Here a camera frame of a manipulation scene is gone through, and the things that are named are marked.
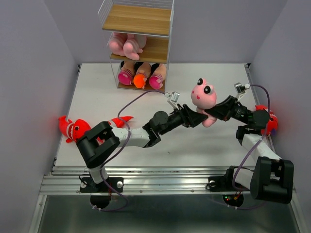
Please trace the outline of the pink pig plush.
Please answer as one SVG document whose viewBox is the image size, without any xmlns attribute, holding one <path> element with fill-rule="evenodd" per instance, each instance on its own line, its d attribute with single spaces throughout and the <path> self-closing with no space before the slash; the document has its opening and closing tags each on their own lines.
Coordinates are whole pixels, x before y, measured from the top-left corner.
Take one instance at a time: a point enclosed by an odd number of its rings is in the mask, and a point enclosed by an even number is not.
<svg viewBox="0 0 311 233">
<path fill-rule="evenodd" d="M 191 91 L 191 100 L 196 106 L 196 111 L 198 113 L 208 116 L 208 118 L 202 122 L 202 125 L 206 128 L 212 126 L 217 121 L 217 118 L 206 113 L 205 110 L 216 106 L 217 95 L 214 86 L 210 85 L 205 79 L 199 78 L 197 85 Z"/>
<path fill-rule="evenodd" d="M 143 53 L 146 42 L 146 35 L 128 33 L 123 46 L 124 55 L 131 60 L 138 61 L 140 59 L 139 54 Z"/>
<path fill-rule="evenodd" d="M 127 40 L 126 33 L 113 32 L 108 41 L 108 47 L 114 55 L 125 56 L 123 46 Z"/>
</svg>

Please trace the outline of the red fish plush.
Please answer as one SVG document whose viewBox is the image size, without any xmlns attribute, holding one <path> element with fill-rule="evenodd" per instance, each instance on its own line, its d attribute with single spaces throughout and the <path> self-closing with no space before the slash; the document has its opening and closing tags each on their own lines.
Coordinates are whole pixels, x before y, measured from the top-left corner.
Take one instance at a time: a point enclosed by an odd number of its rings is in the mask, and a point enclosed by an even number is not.
<svg viewBox="0 0 311 233">
<path fill-rule="evenodd" d="M 125 125 L 125 122 L 133 119 L 133 116 L 121 116 L 120 118 L 116 117 L 108 121 L 111 127 L 122 128 Z"/>
<path fill-rule="evenodd" d="M 268 107 L 263 105 L 263 104 L 255 105 L 255 109 L 256 110 L 265 110 L 265 111 L 269 112 L 270 120 L 269 120 L 268 125 L 267 125 L 266 136 L 270 136 L 270 135 L 275 134 L 278 130 L 278 118 L 274 114 L 274 112 L 272 110 L 268 110 Z"/>
</svg>

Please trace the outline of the boy doll orange shorts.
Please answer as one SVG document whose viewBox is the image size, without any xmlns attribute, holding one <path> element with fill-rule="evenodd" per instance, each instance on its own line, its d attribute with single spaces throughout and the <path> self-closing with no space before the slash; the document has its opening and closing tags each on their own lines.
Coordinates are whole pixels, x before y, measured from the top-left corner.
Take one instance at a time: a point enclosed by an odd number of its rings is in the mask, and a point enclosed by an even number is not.
<svg viewBox="0 0 311 233">
<path fill-rule="evenodd" d="M 147 79 L 151 75 L 151 65 L 150 63 L 144 62 L 142 63 L 134 76 L 133 82 L 136 88 L 138 89 L 144 89 Z"/>
</svg>

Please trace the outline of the boy doll pink shorts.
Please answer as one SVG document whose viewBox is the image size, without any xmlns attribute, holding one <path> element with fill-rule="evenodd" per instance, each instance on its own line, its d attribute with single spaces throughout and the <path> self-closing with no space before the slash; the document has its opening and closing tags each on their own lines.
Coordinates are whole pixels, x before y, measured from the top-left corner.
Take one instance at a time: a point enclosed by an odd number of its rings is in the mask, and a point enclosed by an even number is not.
<svg viewBox="0 0 311 233">
<path fill-rule="evenodd" d="M 118 80 L 123 85 L 132 85 L 135 75 L 135 62 L 122 61 L 121 70 L 118 73 Z"/>
</svg>

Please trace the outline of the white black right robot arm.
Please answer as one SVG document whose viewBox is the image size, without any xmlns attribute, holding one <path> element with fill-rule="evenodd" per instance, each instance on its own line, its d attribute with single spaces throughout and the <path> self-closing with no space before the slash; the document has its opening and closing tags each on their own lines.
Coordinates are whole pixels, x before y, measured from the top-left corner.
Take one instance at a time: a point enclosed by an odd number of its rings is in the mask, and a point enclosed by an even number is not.
<svg viewBox="0 0 311 233">
<path fill-rule="evenodd" d="M 236 138 L 256 162 L 254 169 L 230 166 L 223 176 L 210 176 L 207 189 L 211 192 L 249 191 L 252 198 L 288 204 L 292 200 L 294 164 L 281 159 L 269 148 L 263 138 L 269 123 L 276 123 L 272 111 L 264 105 L 256 105 L 251 111 L 237 98 L 228 96 L 206 112 L 219 120 L 233 118 L 239 126 Z"/>
</svg>

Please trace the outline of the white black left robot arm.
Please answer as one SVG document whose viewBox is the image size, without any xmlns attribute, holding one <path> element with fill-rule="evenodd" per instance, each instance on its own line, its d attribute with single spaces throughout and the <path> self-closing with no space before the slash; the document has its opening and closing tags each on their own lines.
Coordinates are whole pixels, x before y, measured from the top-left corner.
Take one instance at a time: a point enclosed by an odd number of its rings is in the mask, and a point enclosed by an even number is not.
<svg viewBox="0 0 311 233">
<path fill-rule="evenodd" d="M 116 128 L 107 121 L 100 122 L 76 141 L 76 146 L 89 170 L 91 185 L 97 191 L 108 187 L 104 163 L 116 148 L 150 148 L 161 141 L 160 136 L 184 126 L 194 128 L 208 118 L 187 105 L 179 106 L 172 114 L 158 111 L 144 126 L 137 129 Z"/>
</svg>

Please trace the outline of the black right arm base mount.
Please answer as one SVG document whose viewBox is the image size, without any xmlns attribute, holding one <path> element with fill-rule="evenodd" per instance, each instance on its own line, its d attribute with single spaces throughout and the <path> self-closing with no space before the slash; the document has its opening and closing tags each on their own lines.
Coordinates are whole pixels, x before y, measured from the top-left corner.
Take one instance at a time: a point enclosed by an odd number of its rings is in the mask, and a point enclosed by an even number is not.
<svg viewBox="0 0 311 233">
<path fill-rule="evenodd" d="M 206 189 L 210 192 L 224 192 L 222 194 L 223 202 L 227 207 L 232 207 L 237 210 L 250 210 L 251 207 L 242 207 L 244 202 L 244 191 L 248 191 L 241 184 L 235 183 L 235 187 L 232 185 L 234 169 L 237 166 L 230 166 L 224 175 L 210 176 L 208 177 L 208 183 Z"/>
</svg>

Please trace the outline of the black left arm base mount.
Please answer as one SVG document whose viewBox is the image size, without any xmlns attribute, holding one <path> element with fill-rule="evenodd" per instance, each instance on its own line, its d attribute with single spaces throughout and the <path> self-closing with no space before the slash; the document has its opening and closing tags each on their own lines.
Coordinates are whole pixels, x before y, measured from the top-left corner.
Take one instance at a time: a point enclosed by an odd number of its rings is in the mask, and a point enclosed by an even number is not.
<svg viewBox="0 0 311 233">
<path fill-rule="evenodd" d="M 90 204 L 93 209 L 99 211 L 113 211 L 113 209 L 108 209 L 109 204 L 112 202 L 112 194 L 116 194 L 116 192 L 111 188 L 115 189 L 119 193 L 122 193 L 124 184 L 123 177 L 108 177 L 107 183 L 110 187 L 104 182 L 101 182 L 100 184 L 94 183 L 90 176 L 79 176 L 79 180 L 79 192 L 82 194 L 90 194 Z"/>
</svg>

